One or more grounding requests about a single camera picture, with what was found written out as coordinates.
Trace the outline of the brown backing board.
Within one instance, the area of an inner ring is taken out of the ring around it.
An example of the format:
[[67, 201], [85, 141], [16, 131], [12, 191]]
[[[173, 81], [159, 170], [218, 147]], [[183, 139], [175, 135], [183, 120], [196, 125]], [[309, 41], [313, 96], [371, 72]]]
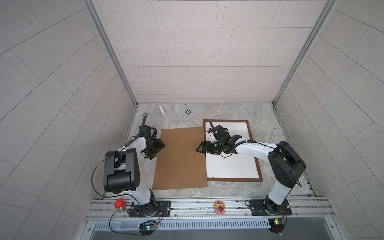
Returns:
[[157, 156], [153, 190], [206, 188], [206, 155], [197, 152], [204, 128], [163, 129], [160, 139], [165, 147]]

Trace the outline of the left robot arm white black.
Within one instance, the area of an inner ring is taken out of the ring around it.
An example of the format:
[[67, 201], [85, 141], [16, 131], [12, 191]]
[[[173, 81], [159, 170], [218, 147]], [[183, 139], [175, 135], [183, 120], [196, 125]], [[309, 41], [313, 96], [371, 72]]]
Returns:
[[152, 190], [140, 186], [138, 156], [154, 159], [165, 147], [157, 138], [157, 129], [142, 125], [139, 133], [119, 150], [109, 151], [104, 159], [103, 187], [107, 193], [133, 199], [133, 216], [151, 217], [157, 211], [156, 198]]

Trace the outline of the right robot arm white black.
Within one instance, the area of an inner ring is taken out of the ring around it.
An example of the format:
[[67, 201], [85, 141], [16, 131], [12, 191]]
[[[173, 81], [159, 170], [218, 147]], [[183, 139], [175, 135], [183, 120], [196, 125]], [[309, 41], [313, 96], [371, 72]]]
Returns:
[[269, 162], [276, 181], [262, 203], [250, 203], [248, 207], [260, 208], [271, 216], [279, 214], [286, 216], [288, 214], [286, 198], [295, 185], [300, 184], [299, 179], [307, 168], [304, 160], [288, 142], [259, 143], [239, 135], [231, 136], [228, 129], [221, 125], [214, 126], [212, 122], [210, 125], [207, 131], [210, 139], [201, 142], [196, 152], [215, 156], [221, 156], [224, 153], [229, 157], [233, 154], [243, 154]]

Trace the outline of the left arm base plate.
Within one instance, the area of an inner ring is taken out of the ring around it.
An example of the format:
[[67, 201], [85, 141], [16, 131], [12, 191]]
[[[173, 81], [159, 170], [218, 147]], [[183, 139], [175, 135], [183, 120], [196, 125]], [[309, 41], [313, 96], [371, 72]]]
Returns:
[[169, 217], [171, 210], [170, 201], [155, 201], [145, 205], [132, 204], [127, 208], [130, 218], [155, 218], [161, 214], [162, 217]]

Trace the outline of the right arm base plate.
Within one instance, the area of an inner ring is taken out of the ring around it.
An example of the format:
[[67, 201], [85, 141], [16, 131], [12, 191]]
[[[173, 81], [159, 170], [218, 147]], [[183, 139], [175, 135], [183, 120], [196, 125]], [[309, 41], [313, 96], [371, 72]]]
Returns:
[[266, 200], [249, 200], [249, 208], [252, 216], [291, 216], [292, 210], [288, 200], [284, 200], [281, 205], [275, 204], [273, 201]]

